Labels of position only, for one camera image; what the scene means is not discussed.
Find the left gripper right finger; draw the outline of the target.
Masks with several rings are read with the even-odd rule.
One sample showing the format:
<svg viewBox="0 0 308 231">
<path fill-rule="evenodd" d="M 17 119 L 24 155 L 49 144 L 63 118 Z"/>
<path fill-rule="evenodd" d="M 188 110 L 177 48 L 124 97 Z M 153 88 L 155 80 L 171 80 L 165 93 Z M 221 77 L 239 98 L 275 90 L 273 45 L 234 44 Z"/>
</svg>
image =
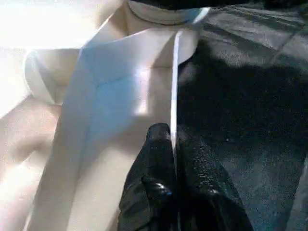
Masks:
<svg viewBox="0 0 308 231">
<path fill-rule="evenodd" d="M 181 229 L 253 230 L 238 191 L 213 149 L 185 131 L 178 131 L 177 145 Z"/>
</svg>

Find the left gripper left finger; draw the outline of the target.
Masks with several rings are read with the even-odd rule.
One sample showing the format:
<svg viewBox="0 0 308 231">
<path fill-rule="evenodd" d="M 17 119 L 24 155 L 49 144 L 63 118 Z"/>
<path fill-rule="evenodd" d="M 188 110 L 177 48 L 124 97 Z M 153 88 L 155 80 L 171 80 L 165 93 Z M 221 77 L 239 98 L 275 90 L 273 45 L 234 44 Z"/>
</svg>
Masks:
<svg viewBox="0 0 308 231">
<path fill-rule="evenodd" d="M 176 231 L 177 190 L 170 128 L 149 127 L 119 203 L 120 231 Z"/>
</svg>

